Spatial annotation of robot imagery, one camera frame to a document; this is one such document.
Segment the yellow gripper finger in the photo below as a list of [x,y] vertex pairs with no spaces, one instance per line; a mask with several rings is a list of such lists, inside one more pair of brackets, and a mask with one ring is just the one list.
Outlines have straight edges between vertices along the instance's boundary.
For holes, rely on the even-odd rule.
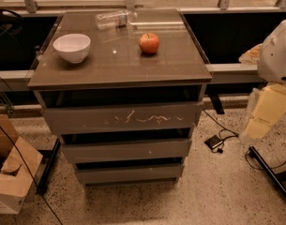
[[285,85],[269,83],[263,89],[254,88],[249,95],[245,123],[239,134],[240,142],[261,140],[285,113]]

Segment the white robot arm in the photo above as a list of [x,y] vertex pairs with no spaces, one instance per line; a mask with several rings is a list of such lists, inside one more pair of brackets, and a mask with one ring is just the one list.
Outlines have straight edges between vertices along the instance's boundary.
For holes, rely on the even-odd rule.
[[240,58],[257,62],[258,76],[267,82],[248,97],[245,124],[239,134],[242,143],[259,141],[286,113],[286,20],[263,41]]

